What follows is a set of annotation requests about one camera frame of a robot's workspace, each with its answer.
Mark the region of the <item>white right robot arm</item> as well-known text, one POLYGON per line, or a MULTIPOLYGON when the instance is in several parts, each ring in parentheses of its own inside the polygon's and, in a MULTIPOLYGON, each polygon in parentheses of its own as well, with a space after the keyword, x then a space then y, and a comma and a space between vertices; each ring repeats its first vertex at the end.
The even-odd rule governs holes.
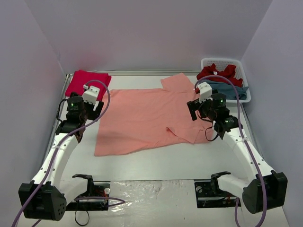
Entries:
POLYGON ((247 182, 240 180, 228 171, 212 174, 211 192, 239 197, 252 214, 283 206, 288 183, 286 175, 276 172, 254 148, 240 120, 230 114, 226 96, 212 94, 205 101, 189 101, 187 106, 192 120, 195 121, 199 115, 213 122, 217 136, 232 149, 248 178, 247 182))

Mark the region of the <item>salmon pink t-shirt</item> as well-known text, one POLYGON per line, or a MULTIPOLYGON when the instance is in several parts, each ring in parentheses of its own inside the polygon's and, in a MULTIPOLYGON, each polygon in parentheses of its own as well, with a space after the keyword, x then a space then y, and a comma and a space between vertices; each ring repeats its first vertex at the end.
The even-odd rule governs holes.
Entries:
POLYGON ((207 143, 212 124, 193 121, 187 102, 198 98, 183 73, 161 79, 161 88, 112 89, 100 119, 94 155, 125 155, 179 143, 207 143))

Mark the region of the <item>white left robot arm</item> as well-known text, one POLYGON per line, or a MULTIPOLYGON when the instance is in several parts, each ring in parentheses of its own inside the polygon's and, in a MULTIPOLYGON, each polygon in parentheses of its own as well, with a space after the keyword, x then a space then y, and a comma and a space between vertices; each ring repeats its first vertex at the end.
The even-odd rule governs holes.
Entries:
POLYGON ((66 99, 67 114, 55 131, 51 149, 38 173, 29 183, 22 183, 19 198, 20 214, 26 218, 62 219, 67 205, 80 194, 89 198, 94 195, 95 185, 88 181, 76 183, 69 190, 60 188, 60 181, 69 157, 81 142, 87 120, 95 123, 104 113, 104 103, 98 101, 99 90, 90 88, 82 95, 72 92, 66 99))

